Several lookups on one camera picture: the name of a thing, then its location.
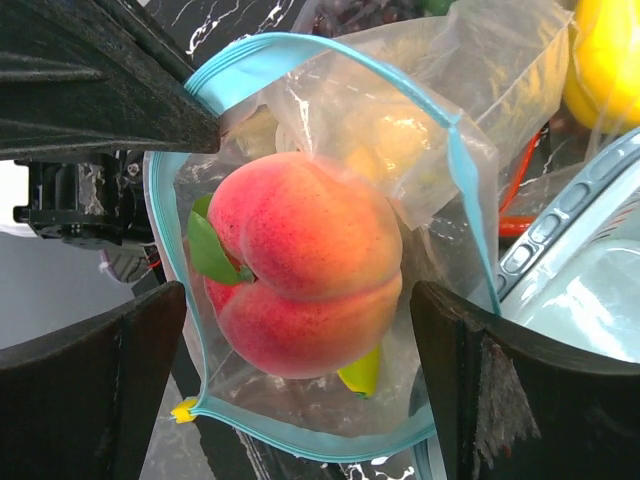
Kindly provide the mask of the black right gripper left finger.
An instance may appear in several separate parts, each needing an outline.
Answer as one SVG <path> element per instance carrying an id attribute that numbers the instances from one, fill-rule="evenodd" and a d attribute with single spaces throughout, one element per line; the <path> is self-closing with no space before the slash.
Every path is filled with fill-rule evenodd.
<path id="1" fill-rule="evenodd" d="M 2 478 L 138 478 L 185 318 L 172 281 L 2 349 Z"/>

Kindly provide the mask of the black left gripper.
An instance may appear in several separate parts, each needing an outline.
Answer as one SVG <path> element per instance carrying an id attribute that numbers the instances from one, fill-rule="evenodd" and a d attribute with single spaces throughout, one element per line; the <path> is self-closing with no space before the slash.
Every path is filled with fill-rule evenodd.
<path id="1" fill-rule="evenodd" d="M 12 162 L 28 172 L 13 220 L 83 249 L 152 243 L 136 150 L 220 146 L 193 72 L 136 1 L 2 2 L 1 157 L 64 155 Z"/>

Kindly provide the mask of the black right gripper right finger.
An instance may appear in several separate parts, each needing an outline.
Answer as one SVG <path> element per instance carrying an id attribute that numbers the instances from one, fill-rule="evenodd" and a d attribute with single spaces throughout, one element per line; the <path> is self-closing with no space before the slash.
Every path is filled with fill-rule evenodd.
<path id="1" fill-rule="evenodd" d="M 451 479 L 635 479 L 639 367 L 556 341 L 432 282 L 412 323 Z"/>

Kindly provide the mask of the orange peach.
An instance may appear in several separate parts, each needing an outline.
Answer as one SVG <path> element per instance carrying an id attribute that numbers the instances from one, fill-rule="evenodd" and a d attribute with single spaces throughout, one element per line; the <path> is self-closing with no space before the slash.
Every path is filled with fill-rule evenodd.
<path id="1" fill-rule="evenodd" d="M 308 379 L 381 342 L 402 289 L 402 239 L 390 203 L 369 184 L 337 181 L 300 152 L 273 154 L 228 175 L 207 218 L 232 262 L 255 277 L 205 283 L 244 360 Z"/>

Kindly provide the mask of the clear zip bag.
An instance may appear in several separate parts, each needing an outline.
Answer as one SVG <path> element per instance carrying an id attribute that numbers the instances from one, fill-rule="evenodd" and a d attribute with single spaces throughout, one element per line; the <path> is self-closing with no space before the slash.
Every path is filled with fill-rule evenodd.
<path id="1" fill-rule="evenodd" d="M 434 429 L 412 391 L 409 300 L 434 279 L 499 310 L 499 157 L 452 85 L 396 39 L 264 33 L 186 82 L 212 155 L 146 161 L 167 275 L 186 289 L 209 417 L 311 460 L 369 460 Z"/>
<path id="2" fill-rule="evenodd" d="M 533 199 L 543 185 L 522 180 L 545 132 L 587 137 L 593 153 L 601 139 L 631 131 L 589 129 L 563 100 L 576 3 L 307 1 L 293 29 L 340 38 L 463 109 L 499 152 L 499 233 L 514 238 L 539 214 Z"/>

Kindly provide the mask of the yellow pear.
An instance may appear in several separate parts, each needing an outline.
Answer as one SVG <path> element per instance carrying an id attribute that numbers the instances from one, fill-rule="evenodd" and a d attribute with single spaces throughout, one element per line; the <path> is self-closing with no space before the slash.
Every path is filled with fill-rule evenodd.
<path id="1" fill-rule="evenodd" d="M 296 149 L 324 172 L 388 197 L 445 139 L 444 129 L 410 102 L 272 102 L 269 109 Z"/>

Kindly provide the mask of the yellow bananas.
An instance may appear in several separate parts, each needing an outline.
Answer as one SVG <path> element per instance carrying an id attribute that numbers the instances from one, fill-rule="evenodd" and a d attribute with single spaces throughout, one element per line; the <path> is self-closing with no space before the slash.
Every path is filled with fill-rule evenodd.
<path id="1" fill-rule="evenodd" d="M 579 1 L 569 27 L 563 100 L 578 122 L 603 133 L 639 126 L 639 3 Z"/>

